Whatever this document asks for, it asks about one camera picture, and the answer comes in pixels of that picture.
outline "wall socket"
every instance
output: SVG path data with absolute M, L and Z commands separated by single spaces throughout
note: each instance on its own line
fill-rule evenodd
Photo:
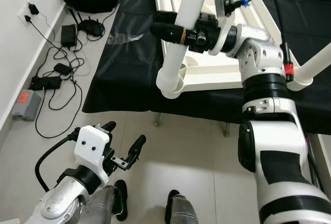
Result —
M 29 9 L 29 1 L 26 1 L 22 8 L 17 12 L 17 16 L 20 18 L 20 20 L 24 23 L 24 25 L 27 25 L 27 22 L 25 20 L 24 16 L 30 16 L 32 18 L 32 14 Z

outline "blue clip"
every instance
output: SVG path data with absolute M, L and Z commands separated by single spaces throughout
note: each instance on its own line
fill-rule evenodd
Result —
M 248 0 L 240 0 L 240 3 L 241 3 L 245 8 L 248 7 L 248 6 L 250 6 L 249 3 L 248 3 Z

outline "floor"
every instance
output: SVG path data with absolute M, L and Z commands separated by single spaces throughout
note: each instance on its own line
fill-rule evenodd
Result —
M 92 18 L 103 20 L 106 15 L 97 14 Z M 106 21 L 107 34 L 114 16 Z M 72 17 L 66 16 L 64 24 L 73 24 Z M 86 76 L 76 77 L 83 89 L 83 99 L 106 40 L 105 35 L 100 41 L 89 41 L 84 45 L 84 52 L 79 52 L 80 56 L 86 56 L 88 63 L 77 74 L 90 71 Z M 49 59 L 44 71 L 54 64 L 55 61 Z M 54 107 L 64 104 L 72 91 L 72 84 L 64 83 L 54 97 Z M 59 133 L 70 123 L 78 105 L 79 94 L 62 111 L 43 108 L 38 128 L 45 135 Z M 118 156 L 124 157 L 136 138 L 146 135 L 140 161 L 129 171 L 117 170 L 111 176 L 112 183 L 124 179 L 128 185 L 129 216 L 123 223 L 164 223 L 167 196 L 172 189 L 179 190 L 191 201 L 200 223 L 258 223 L 254 177 L 237 159 L 238 126 L 232 124 L 230 136 L 226 138 L 224 123 L 162 114 L 160 126 L 155 127 L 154 118 L 152 112 L 85 114 L 80 111 L 73 124 L 84 126 L 116 121 L 111 146 Z M 44 194 L 34 174 L 35 164 L 59 139 L 42 138 L 36 133 L 33 122 L 14 122 L 0 151 L 0 221 L 20 218 L 23 223 L 31 215 L 37 200 Z M 41 174 L 49 186 L 55 185 L 66 168 L 74 166 L 74 145 L 68 142 L 43 163 Z

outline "white wall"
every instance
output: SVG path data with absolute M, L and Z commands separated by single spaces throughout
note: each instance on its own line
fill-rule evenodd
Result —
M 35 4 L 51 26 L 63 7 L 63 0 L 0 0 L 0 129 L 44 44 L 33 27 L 24 25 L 17 16 L 26 1 Z M 44 35 L 49 34 L 41 15 L 32 21 Z

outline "black shoe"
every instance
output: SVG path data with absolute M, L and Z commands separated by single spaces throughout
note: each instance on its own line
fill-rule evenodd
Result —
M 124 221 L 128 217 L 128 207 L 127 207 L 128 189 L 126 187 L 126 183 L 123 180 L 116 181 L 114 186 L 118 189 L 120 195 L 122 196 L 121 200 L 122 200 L 122 205 L 123 205 L 122 213 L 119 215 L 116 215 L 116 218 L 119 221 Z
M 169 195 L 168 195 L 168 201 L 167 201 L 167 206 L 166 206 L 166 211 L 165 211 L 165 217 L 164 217 L 164 220 L 166 222 L 166 224 L 170 224 L 170 220 L 171 220 L 171 209 L 172 209 L 172 198 L 175 196 L 175 195 L 179 195 L 179 191 L 178 190 L 171 190 L 169 192 Z

